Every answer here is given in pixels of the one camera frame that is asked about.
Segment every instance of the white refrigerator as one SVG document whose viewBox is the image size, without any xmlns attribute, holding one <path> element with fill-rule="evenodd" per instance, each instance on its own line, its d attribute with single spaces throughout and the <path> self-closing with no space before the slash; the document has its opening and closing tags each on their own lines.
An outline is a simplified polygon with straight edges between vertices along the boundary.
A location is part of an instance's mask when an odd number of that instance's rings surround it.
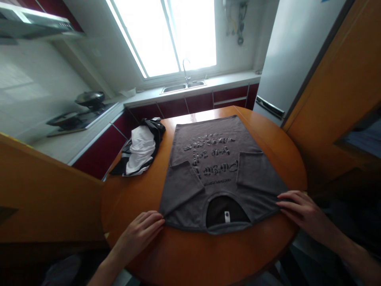
<svg viewBox="0 0 381 286">
<path fill-rule="evenodd" d="M 254 111 L 282 126 L 353 0 L 280 0 Z"/>
</svg>

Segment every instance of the kitchen counter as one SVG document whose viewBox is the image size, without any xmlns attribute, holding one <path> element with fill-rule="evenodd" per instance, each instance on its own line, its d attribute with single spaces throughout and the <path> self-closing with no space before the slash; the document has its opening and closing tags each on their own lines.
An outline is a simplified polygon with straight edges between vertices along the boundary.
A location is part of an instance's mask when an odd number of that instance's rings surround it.
<svg viewBox="0 0 381 286">
<path fill-rule="evenodd" d="M 185 91 L 174 91 L 160 95 L 163 89 L 163 87 L 160 87 L 138 93 L 129 99 L 124 96 L 118 96 L 105 101 L 105 103 L 117 102 L 118 104 L 88 130 L 50 138 L 45 137 L 36 141 L 32 147 L 56 160 L 72 165 L 110 127 L 111 122 L 125 107 L 205 94 L 213 90 L 228 89 L 249 83 L 259 83 L 260 77 L 254 71 L 244 71 L 206 79 L 205 83 L 207 85 Z"/>
<path fill-rule="evenodd" d="M 160 94 L 163 87 L 150 89 L 137 93 L 135 96 L 125 100 L 123 103 L 126 107 L 143 105 L 145 103 L 167 101 L 171 99 L 199 95 L 203 93 L 210 93 L 216 89 L 228 89 L 238 85 L 245 85 L 249 83 L 259 83 L 261 75 L 255 74 L 253 70 L 243 71 L 239 73 L 231 73 L 227 75 L 220 75 L 211 77 L 209 79 L 202 79 L 206 85 L 200 87 L 193 87 L 191 89 L 183 89 L 179 91 L 172 91 L 166 94 Z"/>
</svg>

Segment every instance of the hand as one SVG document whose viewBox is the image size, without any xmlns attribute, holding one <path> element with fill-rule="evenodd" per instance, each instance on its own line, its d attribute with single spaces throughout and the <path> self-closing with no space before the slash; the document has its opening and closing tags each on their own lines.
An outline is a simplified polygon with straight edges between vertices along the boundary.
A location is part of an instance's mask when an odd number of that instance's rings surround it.
<svg viewBox="0 0 381 286">
<path fill-rule="evenodd" d="M 164 219 L 157 211 L 141 213 L 122 233 L 107 260 L 122 270 L 163 229 Z"/>
<path fill-rule="evenodd" d="M 332 250 L 343 233 L 327 218 L 314 201 L 300 191 L 288 191 L 278 196 L 279 199 L 291 199 L 293 202 L 280 201 L 276 204 L 281 212 L 288 216 L 313 239 Z"/>
</svg>

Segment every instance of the faucet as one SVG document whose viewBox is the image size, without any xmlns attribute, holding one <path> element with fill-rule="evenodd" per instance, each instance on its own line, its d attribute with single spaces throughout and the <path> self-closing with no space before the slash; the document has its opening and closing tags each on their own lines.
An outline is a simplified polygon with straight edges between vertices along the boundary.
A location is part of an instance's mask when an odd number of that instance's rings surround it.
<svg viewBox="0 0 381 286">
<path fill-rule="evenodd" d="M 188 85 L 189 80 L 191 79 L 191 77 L 187 77 L 187 72 L 186 72 L 186 70 L 185 70 L 185 66 L 184 66 L 184 61 L 185 61 L 185 60 L 187 60 L 189 64 L 190 64 L 191 62 L 189 61 L 188 58 L 183 59 L 183 69 L 184 69 L 184 75 L 185 75 L 185 82 L 186 82 L 187 85 Z"/>
</svg>

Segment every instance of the wooden table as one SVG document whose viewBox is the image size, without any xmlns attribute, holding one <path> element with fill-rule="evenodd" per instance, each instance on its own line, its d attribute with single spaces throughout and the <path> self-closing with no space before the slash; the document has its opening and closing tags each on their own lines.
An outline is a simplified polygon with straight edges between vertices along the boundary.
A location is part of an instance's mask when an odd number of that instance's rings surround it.
<svg viewBox="0 0 381 286">
<path fill-rule="evenodd" d="M 166 127 L 159 152 L 140 176 L 110 175 L 102 191 L 102 224 L 113 247 L 141 212 L 158 210 L 176 124 L 238 115 L 289 189 L 307 189 L 298 149 L 273 122 L 251 110 L 229 106 L 162 120 Z M 244 231 L 212 236 L 165 227 L 127 270 L 146 284 L 243 284 L 271 267 L 288 249 L 298 227 L 282 213 Z"/>
</svg>

